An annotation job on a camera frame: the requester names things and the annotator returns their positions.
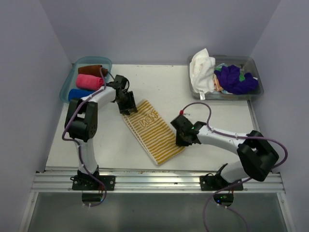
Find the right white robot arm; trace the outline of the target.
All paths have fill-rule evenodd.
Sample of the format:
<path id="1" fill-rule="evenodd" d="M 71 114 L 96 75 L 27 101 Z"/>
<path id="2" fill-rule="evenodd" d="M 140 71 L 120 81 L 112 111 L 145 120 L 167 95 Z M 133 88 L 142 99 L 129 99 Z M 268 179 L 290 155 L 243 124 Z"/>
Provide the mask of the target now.
<path id="1" fill-rule="evenodd" d="M 201 121 L 192 124 L 184 115 L 174 118 L 171 125 L 176 130 L 177 146 L 212 145 L 238 155 L 239 161 L 224 164 L 207 180 L 222 190 L 243 178 L 263 182 L 279 159 L 272 145 L 256 130 L 238 135 L 215 130 Z"/>

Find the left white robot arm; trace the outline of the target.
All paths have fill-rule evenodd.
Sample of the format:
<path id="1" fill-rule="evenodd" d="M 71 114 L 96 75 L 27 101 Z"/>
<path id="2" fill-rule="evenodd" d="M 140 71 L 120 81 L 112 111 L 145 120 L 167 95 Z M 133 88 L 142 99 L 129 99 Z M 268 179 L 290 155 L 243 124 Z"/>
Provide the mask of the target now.
<path id="1" fill-rule="evenodd" d="M 69 103 L 62 140 L 76 144 L 80 164 L 78 175 L 85 176 L 83 184 L 88 189 L 97 189 L 100 184 L 93 146 L 98 129 L 98 110 L 115 102 L 120 114 L 129 116 L 136 113 L 134 94 L 129 86 L 126 77 L 116 75 L 113 81 L 104 83 L 97 91 L 82 98 L 73 98 Z"/>

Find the yellow white striped towel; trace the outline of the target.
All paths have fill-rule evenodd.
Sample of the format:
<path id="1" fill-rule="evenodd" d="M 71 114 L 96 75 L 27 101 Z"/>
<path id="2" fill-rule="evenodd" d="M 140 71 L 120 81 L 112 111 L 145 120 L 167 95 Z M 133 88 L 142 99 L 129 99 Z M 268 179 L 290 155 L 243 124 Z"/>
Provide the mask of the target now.
<path id="1" fill-rule="evenodd" d="M 147 100 L 123 120 L 154 164 L 160 166 L 185 150 L 176 145 L 176 134 Z"/>

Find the blue towel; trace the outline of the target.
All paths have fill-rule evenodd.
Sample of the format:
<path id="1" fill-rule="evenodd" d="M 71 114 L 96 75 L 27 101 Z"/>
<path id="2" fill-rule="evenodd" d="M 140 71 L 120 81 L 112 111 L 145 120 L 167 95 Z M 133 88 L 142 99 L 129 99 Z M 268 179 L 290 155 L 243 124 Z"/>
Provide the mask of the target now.
<path id="1" fill-rule="evenodd" d="M 74 98 L 80 99 L 80 98 L 86 97 L 93 93 L 94 91 L 90 91 L 90 90 L 71 89 L 68 94 L 68 101 L 70 102 Z"/>

